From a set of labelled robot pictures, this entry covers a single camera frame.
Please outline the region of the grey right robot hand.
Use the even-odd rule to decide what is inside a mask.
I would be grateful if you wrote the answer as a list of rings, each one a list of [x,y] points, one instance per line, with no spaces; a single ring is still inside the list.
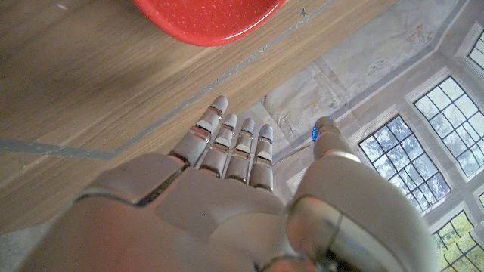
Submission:
[[[332,118],[291,201],[273,192],[273,130],[217,97],[166,155],[90,183],[22,271],[436,271],[428,226]]]

